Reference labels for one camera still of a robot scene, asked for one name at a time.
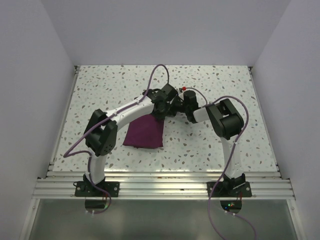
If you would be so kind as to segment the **purple cloth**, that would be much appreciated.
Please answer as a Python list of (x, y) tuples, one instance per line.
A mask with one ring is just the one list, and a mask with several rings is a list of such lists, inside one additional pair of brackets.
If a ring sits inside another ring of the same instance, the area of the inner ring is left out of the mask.
[(162, 148), (164, 122), (151, 114), (135, 119), (128, 126), (123, 145), (143, 149)]

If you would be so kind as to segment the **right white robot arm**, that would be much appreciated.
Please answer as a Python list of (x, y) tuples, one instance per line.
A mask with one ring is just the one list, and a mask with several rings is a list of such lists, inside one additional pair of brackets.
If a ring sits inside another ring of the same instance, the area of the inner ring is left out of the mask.
[(193, 124), (210, 121), (215, 134), (220, 137), (225, 169), (222, 181), (208, 183), (209, 194), (213, 197), (234, 197), (239, 194), (245, 187), (246, 177), (237, 143), (246, 125), (230, 99), (199, 107), (196, 93), (187, 90), (175, 96), (171, 102), (170, 114), (175, 116), (177, 113), (185, 114)]

